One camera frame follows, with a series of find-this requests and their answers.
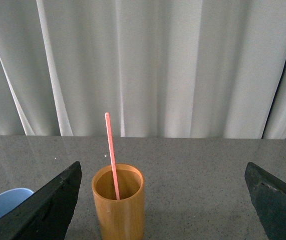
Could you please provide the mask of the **right gripper dark right finger camera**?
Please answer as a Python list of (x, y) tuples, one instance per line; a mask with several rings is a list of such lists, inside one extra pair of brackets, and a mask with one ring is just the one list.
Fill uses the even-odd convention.
[(252, 162), (244, 178), (268, 239), (286, 240), (286, 183)]

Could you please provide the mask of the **right gripper dark left finger camera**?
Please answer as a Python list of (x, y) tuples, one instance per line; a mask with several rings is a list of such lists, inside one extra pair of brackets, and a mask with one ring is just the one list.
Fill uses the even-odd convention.
[(0, 218), (0, 240), (63, 240), (82, 179), (79, 161)]

